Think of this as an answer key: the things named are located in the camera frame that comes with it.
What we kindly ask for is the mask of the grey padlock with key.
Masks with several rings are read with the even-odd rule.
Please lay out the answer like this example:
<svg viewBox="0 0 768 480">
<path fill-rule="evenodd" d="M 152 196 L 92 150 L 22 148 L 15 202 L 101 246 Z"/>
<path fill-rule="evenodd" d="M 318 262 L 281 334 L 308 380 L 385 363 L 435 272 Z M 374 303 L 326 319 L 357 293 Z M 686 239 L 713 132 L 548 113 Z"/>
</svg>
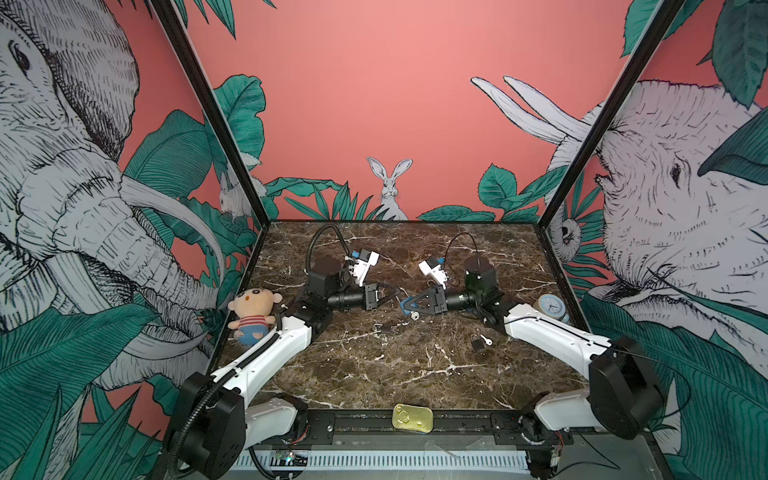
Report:
<svg viewBox="0 0 768 480">
<path fill-rule="evenodd" d="M 375 324 L 374 332 L 377 334 L 391 335 L 395 330 L 395 326 L 391 323 Z"/>
</svg>

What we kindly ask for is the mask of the black padlock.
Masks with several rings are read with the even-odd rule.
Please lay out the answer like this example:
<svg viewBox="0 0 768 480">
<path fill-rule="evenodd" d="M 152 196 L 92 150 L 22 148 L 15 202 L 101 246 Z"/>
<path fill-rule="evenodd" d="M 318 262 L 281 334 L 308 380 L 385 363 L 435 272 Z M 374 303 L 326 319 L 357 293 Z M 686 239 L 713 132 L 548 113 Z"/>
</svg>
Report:
<svg viewBox="0 0 768 480">
<path fill-rule="evenodd" d="M 470 343 L 475 352 L 485 351 L 493 345 L 493 341 L 483 335 L 473 335 Z"/>
</svg>

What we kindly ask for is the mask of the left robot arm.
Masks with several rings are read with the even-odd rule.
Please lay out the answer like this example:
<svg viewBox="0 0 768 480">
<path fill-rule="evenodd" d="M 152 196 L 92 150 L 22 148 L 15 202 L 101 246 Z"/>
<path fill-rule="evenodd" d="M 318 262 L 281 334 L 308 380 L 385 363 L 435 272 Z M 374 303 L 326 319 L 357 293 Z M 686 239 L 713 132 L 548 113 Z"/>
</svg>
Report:
<svg viewBox="0 0 768 480">
<path fill-rule="evenodd" d="M 306 404 L 290 395 L 254 405 L 254 397 L 330 324 L 335 311 L 374 310 L 385 303 L 365 278 L 378 253 L 362 250 L 342 266 L 322 260 L 308 269 L 297 296 L 278 311 L 276 326 L 235 360 L 183 383 L 162 447 L 164 478 L 200 473 L 219 479 L 241 453 L 265 440 L 295 444 L 310 430 Z"/>
</svg>

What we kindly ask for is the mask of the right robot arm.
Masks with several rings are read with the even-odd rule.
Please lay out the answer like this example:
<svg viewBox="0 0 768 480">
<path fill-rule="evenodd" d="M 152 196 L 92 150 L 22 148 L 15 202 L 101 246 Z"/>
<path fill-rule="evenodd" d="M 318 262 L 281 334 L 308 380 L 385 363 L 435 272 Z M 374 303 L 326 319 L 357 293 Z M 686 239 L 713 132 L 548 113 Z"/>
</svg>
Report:
<svg viewBox="0 0 768 480">
<path fill-rule="evenodd" d="M 461 288 L 448 285 L 443 265 L 435 258 L 422 262 L 420 269 L 435 283 L 402 302 L 407 315 L 472 313 L 487 327 L 546 352 L 587 380 L 582 389 L 543 392 L 521 410 L 518 424 L 529 443 L 541 444 L 571 428 L 601 428 L 631 440 L 665 403 L 652 361 L 637 342 L 580 330 L 503 292 L 486 258 L 466 261 Z"/>
</svg>

